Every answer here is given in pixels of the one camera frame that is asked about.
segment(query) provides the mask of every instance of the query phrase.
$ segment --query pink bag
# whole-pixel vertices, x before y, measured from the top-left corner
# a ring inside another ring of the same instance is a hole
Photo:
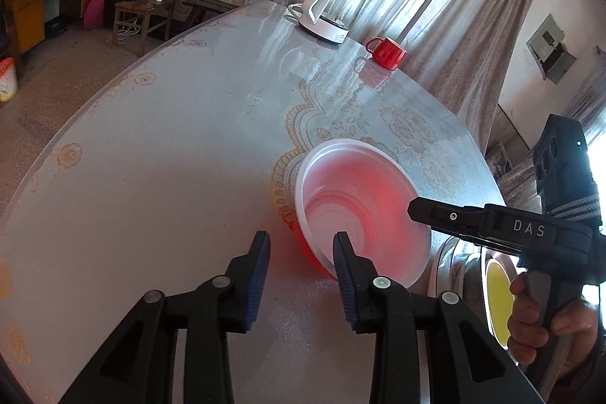
[[[105,0],[91,0],[84,11],[84,28],[98,30],[103,27],[103,8]]]

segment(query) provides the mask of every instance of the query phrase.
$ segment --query cable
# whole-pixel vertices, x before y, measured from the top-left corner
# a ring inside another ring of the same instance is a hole
[[[134,27],[128,27],[126,28],[126,30],[122,29],[122,30],[118,30],[117,31],[117,42],[122,45],[122,43],[126,43],[128,42],[128,39],[132,36],[132,35],[136,35],[141,31],[140,28],[134,28]],[[111,37],[109,37],[106,42],[109,42],[111,39],[113,39],[113,35]]]

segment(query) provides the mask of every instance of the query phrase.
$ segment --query floral pattern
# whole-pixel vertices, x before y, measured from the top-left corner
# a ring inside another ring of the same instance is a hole
[[[382,142],[377,142],[369,136],[364,136],[364,137],[360,138],[360,141],[362,141],[363,143],[366,143],[366,144],[370,144],[371,146],[374,146],[378,150],[383,151],[383,153],[385,153],[387,156],[389,156],[393,161],[395,161],[396,163],[398,162],[398,156],[396,156],[396,154],[392,150],[390,150],[386,145],[384,145]]]
[[[142,74],[137,74],[134,77],[134,82],[136,82],[140,86],[149,86],[150,84],[154,84],[157,77],[155,74],[151,72],[144,72]]]
[[[461,175],[457,173],[457,162],[437,142],[435,132],[429,128],[423,117],[411,108],[394,106],[381,107],[380,115],[404,145],[404,153],[412,150],[419,155],[423,175],[429,183],[434,187],[462,184]]]
[[[13,273],[7,262],[0,262],[0,300],[10,297],[13,292]]]
[[[61,168],[68,169],[77,165],[82,157],[82,147],[78,143],[70,143],[61,148],[57,163]]]
[[[17,361],[22,365],[28,365],[31,361],[30,348],[21,329],[19,327],[8,328],[7,339]]]
[[[37,173],[34,173],[33,177],[30,180],[30,186],[29,186],[31,193],[36,193],[36,191],[37,191],[37,183],[38,183]]]
[[[317,128],[316,135],[322,141],[330,141],[332,139],[332,136],[330,135],[330,132],[327,129],[324,129],[324,127]]]
[[[14,375],[14,377],[17,379],[17,382],[19,382],[19,384],[23,387],[23,390],[25,391],[25,393],[28,396],[31,397],[31,388],[30,388],[30,386],[27,385],[27,382],[25,381],[25,379],[23,378],[23,376],[19,372],[19,369],[14,364],[13,360],[11,359],[11,357],[7,354],[7,351],[5,351],[4,349],[0,348],[0,356],[2,356],[2,359],[6,362],[6,365],[8,366],[8,369]]]

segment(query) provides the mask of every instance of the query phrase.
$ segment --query tiled floor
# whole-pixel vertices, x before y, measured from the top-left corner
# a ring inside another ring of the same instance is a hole
[[[23,57],[19,92],[0,103],[0,215],[31,164],[65,122],[137,60],[139,38],[111,49],[110,30],[72,26]],[[147,49],[160,42],[148,39]]]

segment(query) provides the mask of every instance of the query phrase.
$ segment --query white electric kettle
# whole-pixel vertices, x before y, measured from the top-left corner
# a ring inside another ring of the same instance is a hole
[[[304,0],[291,4],[299,24],[327,42],[343,43],[366,0]]]

